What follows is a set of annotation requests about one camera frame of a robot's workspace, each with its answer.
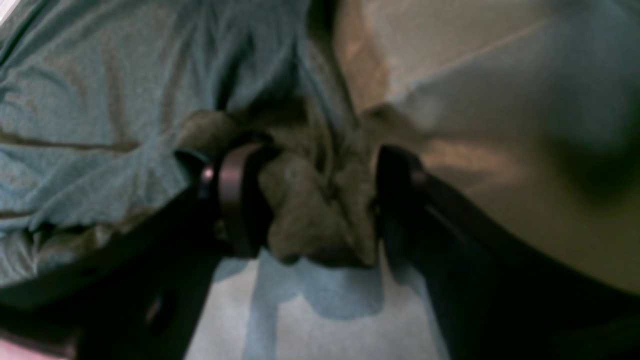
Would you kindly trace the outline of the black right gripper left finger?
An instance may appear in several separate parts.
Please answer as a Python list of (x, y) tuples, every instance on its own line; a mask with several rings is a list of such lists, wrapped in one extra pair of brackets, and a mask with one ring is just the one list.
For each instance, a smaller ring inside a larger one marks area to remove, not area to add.
[(234, 146), (102, 248), (1, 289), (3, 360), (181, 360), (226, 257), (254, 259), (272, 212), (258, 175), (279, 150)]

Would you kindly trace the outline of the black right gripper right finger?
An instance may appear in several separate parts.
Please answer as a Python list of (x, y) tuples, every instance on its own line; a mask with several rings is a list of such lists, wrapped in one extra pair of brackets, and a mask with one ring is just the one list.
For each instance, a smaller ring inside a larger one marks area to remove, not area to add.
[(423, 276), (451, 359), (639, 358), (638, 295), (519, 240), (400, 146), (375, 182), (387, 254)]

